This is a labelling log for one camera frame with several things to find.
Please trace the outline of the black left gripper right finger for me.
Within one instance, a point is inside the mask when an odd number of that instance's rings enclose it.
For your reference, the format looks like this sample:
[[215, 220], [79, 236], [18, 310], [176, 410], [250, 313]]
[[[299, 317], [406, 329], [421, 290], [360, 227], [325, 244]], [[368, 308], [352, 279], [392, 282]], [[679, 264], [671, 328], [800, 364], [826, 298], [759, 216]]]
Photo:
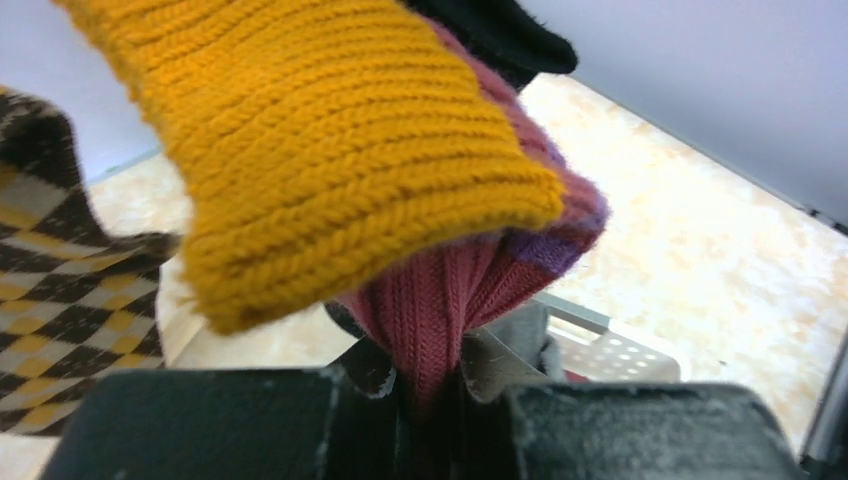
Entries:
[[557, 383], [486, 330], [464, 338], [467, 479], [799, 479], [776, 418], [722, 383]]

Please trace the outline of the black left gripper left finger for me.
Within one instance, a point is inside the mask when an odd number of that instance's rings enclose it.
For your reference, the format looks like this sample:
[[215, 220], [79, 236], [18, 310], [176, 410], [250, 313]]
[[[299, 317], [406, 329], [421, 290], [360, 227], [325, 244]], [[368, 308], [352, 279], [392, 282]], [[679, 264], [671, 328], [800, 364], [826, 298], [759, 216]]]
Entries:
[[360, 341], [321, 368], [126, 370], [73, 413], [45, 479], [389, 479], [396, 372]]

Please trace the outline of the maroon purple sock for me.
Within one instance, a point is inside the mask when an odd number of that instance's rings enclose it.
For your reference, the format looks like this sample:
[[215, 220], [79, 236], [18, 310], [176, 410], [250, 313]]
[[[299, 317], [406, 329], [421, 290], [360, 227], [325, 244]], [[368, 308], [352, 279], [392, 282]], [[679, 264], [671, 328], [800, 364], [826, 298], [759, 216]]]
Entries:
[[463, 334], [590, 250], [608, 208], [514, 90], [396, 1], [66, 1], [193, 204], [184, 277], [235, 334], [343, 303], [429, 417]]

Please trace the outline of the black sock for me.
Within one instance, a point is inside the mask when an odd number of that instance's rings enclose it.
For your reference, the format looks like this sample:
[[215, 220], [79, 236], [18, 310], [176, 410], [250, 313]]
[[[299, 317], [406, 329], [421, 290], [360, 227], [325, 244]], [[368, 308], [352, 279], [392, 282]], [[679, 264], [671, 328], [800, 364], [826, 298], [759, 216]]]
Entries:
[[405, 0], [449, 30], [472, 55], [521, 91], [537, 75], [569, 75], [579, 59], [572, 44], [548, 31], [515, 0]]

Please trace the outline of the grey sock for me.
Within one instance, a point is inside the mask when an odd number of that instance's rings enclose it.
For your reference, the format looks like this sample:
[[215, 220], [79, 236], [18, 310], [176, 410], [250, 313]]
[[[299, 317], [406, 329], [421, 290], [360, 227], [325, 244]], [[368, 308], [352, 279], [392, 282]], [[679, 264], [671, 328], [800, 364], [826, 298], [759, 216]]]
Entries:
[[566, 382], [562, 351], [549, 333], [549, 309], [522, 305], [487, 325], [487, 330], [520, 359], [555, 382]]

